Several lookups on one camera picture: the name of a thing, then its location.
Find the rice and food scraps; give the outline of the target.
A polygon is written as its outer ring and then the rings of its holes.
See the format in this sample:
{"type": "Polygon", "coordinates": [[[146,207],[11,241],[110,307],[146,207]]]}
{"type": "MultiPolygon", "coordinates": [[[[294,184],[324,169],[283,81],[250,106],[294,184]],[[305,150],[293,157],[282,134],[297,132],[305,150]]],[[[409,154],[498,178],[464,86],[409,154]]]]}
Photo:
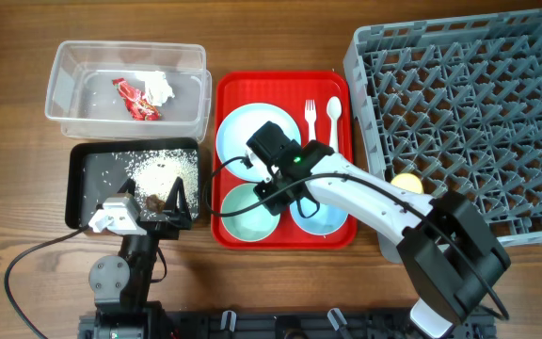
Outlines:
{"type": "Polygon", "coordinates": [[[126,180],[135,181],[135,199],[143,220],[164,219],[146,207],[155,195],[164,201],[177,178],[183,180],[191,218],[199,216],[199,154],[195,149],[129,151],[90,154],[82,169],[80,221],[88,223],[96,206],[118,192],[126,180]]]}

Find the green bowl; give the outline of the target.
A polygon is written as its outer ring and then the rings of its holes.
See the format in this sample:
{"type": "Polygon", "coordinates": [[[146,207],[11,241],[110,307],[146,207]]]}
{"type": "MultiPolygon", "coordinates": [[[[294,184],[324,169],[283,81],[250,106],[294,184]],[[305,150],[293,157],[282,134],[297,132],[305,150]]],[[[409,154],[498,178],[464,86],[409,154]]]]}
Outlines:
{"type": "MultiPolygon", "coordinates": [[[[259,199],[254,192],[255,184],[242,184],[232,189],[221,205],[223,214],[249,207],[259,199]]],[[[224,228],[235,238],[246,242],[257,242],[271,235],[279,225],[280,215],[271,215],[260,205],[235,217],[223,217],[224,228]]]]}

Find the light blue plate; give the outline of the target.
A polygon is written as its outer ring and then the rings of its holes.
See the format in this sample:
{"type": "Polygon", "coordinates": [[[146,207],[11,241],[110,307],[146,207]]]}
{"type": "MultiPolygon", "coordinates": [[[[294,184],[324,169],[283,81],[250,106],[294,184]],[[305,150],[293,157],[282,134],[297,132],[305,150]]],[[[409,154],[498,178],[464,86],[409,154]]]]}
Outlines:
{"type": "Polygon", "coordinates": [[[247,141],[266,122],[277,124],[289,139],[301,144],[295,120],[283,109],[265,103],[242,105],[234,109],[220,124],[216,134],[216,153],[222,163],[247,154],[247,141]]]}

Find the light blue bowl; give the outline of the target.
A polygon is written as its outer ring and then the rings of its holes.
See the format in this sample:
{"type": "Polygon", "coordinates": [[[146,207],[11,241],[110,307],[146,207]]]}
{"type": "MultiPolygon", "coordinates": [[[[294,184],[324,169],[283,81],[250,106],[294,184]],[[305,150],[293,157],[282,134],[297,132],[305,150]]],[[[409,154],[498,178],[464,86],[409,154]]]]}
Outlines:
{"type": "Polygon", "coordinates": [[[295,224],[312,235],[328,235],[337,232],[346,222],[348,214],[332,205],[319,204],[302,198],[290,205],[295,224]]]}

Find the red snack wrapper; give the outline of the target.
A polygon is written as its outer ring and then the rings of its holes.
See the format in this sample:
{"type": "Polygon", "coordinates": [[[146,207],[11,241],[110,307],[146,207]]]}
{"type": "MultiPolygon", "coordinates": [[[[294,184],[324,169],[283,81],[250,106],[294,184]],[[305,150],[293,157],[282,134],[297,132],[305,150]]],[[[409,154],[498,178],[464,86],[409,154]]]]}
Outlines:
{"type": "Polygon", "coordinates": [[[158,121],[161,118],[158,109],[146,100],[140,89],[132,87],[124,78],[114,79],[112,84],[135,121],[158,121]]]}

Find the white plastic fork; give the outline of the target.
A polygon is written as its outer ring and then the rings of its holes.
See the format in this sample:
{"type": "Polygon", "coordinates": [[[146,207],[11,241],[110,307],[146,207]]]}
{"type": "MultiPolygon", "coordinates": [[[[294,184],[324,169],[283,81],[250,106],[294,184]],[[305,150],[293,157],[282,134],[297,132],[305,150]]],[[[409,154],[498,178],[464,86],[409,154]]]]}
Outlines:
{"type": "Polygon", "coordinates": [[[314,100],[307,100],[305,102],[305,121],[308,124],[308,136],[309,140],[316,140],[315,123],[317,120],[316,104],[314,100]]]}

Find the white napkin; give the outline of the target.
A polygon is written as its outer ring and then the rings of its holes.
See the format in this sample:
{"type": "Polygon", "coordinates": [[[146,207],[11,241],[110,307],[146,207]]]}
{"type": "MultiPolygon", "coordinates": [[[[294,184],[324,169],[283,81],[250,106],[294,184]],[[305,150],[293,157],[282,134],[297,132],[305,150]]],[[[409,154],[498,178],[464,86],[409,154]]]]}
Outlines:
{"type": "Polygon", "coordinates": [[[162,106],[169,98],[175,97],[173,88],[163,72],[143,73],[142,81],[145,83],[146,99],[151,105],[162,106]]]}

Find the white plastic spoon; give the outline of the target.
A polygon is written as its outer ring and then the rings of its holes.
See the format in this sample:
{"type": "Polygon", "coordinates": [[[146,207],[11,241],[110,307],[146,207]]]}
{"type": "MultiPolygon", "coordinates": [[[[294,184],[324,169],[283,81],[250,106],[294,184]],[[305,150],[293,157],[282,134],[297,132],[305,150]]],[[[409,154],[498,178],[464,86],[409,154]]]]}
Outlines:
{"type": "Polygon", "coordinates": [[[333,96],[328,100],[327,115],[330,118],[329,146],[337,153],[339,151],[338,119],[342,115],[342,103],[337,96],[333,96]]]}

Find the yellow cup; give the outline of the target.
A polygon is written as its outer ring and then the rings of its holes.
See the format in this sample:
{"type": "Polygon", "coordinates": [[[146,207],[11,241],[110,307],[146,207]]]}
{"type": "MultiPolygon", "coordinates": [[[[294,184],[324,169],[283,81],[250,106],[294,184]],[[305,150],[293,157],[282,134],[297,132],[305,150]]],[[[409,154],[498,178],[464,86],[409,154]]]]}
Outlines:
{"type": "Polygon", "coordinates": [[[422,181],[412,173],[400,173],[397,174],[392,180],[391,184],[397,186],[406,191],[410,191],[417,194],[423,194],[422,181]]]}

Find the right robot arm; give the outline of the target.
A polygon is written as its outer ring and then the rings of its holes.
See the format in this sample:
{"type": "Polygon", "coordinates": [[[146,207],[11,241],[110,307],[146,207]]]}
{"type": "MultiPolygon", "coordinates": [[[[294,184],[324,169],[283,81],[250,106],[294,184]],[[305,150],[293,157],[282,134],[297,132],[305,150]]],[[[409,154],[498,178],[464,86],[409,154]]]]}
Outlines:
{"type": "Polygon", "coordinates": [[[395,245],[419,296],[409,318],[423,335],[447,335],[484,297],[498,308],[493,316],[508,319],[493,286],[510,257],[466,196],[434,198],[394,186],[317,140],[300,145],[271,121],[247,146],[271,176],[254,188],[271,214],[308,199],[343,210],[395,245]]]}

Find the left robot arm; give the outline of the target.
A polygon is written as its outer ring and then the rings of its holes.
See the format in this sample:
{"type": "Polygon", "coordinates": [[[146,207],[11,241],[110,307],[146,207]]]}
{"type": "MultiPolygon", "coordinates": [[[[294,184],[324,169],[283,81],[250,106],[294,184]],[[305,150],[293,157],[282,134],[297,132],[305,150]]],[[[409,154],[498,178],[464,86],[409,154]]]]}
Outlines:
{"type": "Polygon", "coordinates": [[[122,237],[119,253],[105,256],[93,265],[88,282],[94,292],[95,316],[79,322],[79,338],[178,338],[173,321],[159,301],[149,301],[150,287],[162,239],[176,240],[189,230],[192,218],[177,178],[166,201],[156,207],[166,218],[142,221],[134,196],[136,182],[127,179],[119,191],[96,207],[88,227],[95,233],[109,231],[122,237]]]}

